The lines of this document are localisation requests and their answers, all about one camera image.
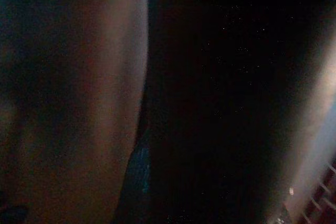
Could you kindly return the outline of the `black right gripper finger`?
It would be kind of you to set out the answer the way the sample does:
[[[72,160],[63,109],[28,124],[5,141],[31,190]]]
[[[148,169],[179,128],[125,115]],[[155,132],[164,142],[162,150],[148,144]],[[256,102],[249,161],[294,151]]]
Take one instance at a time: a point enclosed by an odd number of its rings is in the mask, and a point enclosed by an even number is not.
[[[115,224],[266,224],[335,17],[336,0],[149,0]]]

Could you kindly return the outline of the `brown broom handle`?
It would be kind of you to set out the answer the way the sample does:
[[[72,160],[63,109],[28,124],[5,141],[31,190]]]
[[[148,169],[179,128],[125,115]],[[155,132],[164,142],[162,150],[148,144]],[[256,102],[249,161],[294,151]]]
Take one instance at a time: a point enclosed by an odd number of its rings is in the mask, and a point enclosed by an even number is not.
[[[0,0],[0,224],[109,224],[133,149],[148,0]]]

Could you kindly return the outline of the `white slatted frame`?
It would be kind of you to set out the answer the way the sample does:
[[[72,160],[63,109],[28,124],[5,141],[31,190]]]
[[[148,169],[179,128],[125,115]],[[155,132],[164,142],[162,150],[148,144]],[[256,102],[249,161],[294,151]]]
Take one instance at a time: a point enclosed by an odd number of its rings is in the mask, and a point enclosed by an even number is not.
[[[336,158],[327,163],[327,171],[318,180],[297,224],[336,224]]]

